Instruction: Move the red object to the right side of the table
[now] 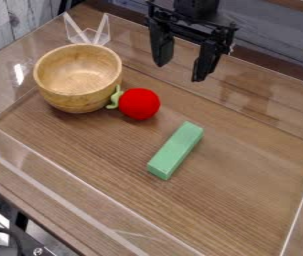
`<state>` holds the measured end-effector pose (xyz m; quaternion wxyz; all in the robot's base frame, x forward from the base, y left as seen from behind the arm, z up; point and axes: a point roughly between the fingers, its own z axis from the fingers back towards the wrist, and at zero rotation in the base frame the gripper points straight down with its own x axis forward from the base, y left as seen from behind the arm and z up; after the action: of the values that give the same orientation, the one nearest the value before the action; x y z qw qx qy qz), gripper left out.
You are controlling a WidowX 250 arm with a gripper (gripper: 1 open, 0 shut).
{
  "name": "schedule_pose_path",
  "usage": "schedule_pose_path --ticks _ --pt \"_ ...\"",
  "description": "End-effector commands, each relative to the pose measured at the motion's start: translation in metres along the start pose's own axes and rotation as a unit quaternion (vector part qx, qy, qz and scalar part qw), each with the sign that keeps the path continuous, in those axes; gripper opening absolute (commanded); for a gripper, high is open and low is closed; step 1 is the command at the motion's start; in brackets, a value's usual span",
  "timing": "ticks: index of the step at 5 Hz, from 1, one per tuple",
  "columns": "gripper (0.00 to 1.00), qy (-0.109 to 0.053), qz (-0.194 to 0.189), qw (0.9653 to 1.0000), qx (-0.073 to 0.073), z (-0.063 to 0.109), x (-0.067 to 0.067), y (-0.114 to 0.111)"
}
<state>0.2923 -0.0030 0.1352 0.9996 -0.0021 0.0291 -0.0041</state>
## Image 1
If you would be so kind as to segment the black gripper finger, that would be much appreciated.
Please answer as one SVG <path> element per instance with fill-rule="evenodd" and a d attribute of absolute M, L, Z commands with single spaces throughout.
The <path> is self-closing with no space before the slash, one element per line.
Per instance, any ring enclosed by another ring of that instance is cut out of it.
<path fill-rule="evenodd" d="M 149 22 L 153 59 L 163 67 L 174 56 L 174 35 L 166 23 L 154 19 Z"/>
<path fill-rule="evenodd" d="M 199 56 L 194 62 L 193 82 L 202 82 L 215 70 L 221 58 L 219 45 L 213 40 L 206 40 L 201 45 Z"/>

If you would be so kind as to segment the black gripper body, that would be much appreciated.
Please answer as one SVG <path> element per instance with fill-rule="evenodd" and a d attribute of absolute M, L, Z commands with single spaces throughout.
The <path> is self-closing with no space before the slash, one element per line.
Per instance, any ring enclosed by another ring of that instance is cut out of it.
<path fill-rule="evenodd" d="M 202 44 L 213 40 L 219 45 L 221 53 L 233 51 L 234 35 L 238 31 L 237 23 L 218 12 L 219 0 L 147 0 L 151 19 L 166 23 L 174 37 Z"/>

